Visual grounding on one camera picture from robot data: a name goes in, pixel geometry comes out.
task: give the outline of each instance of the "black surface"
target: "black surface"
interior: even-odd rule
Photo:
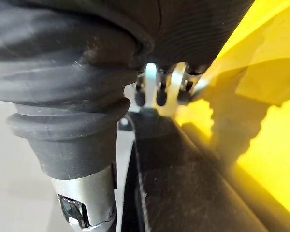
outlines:
[[[145,92],[142,90],[138,90],[135,92],[135,102],[138,106],[143,107],[146,103]]]
[[[148,109],[129,117],[145,231],[267,231],[171,119]]]
[[[138,172],[135,144],[132,146],[124,193],[121,232],[143,232],[142,216],[139,217],[136,194],[138,193]]]

